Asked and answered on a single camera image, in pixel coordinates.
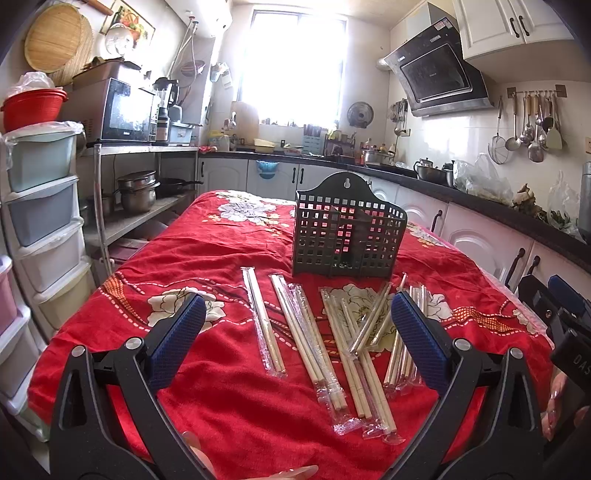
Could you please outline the person's left hand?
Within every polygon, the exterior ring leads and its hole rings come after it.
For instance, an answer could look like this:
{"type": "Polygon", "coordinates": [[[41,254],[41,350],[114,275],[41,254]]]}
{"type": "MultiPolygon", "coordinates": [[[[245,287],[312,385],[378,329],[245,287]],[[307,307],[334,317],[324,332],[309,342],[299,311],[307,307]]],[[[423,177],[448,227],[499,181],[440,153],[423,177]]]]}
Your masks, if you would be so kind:
{"type": "MultiPolygon", "coordinates": [[[[199,459],[199,461],[207,467],[208,471],[214,474],[216,477],[216,473],[214,470],[214,465],[211,463],[211,459],[207,457],[204,451],[201,448],[200,442],[197,438],[197,435],[189,432],[184,431],[181,436],[183,437],[184,442],[187,446],[191,449],[193,455],[199,459]]],[[[288,479],[288,480],[304,480],[310,479],[312,476],[318,473],[318,466],[317,465],[310,465],[304,466],[294,469],[283,470],[273,475],[267,477],[256,477],[256,480],[270,480],[270,479],[288,479]]]]}

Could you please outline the person's right hand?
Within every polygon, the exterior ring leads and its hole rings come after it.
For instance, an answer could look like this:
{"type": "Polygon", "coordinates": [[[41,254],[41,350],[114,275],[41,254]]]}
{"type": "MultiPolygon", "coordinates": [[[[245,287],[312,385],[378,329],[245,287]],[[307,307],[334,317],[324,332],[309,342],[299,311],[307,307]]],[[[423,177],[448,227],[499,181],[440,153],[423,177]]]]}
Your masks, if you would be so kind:
{"type": "Polygon", "coordinates": [[[567,403],[581,404],[573,420],[574,426],[578,428],[589,416],[590,402],[585,399],[585,393],[564,372],[558,370],[551,382],[546,410],[541,414],[542,432],[547,441],[554,438],[567,403]]]}

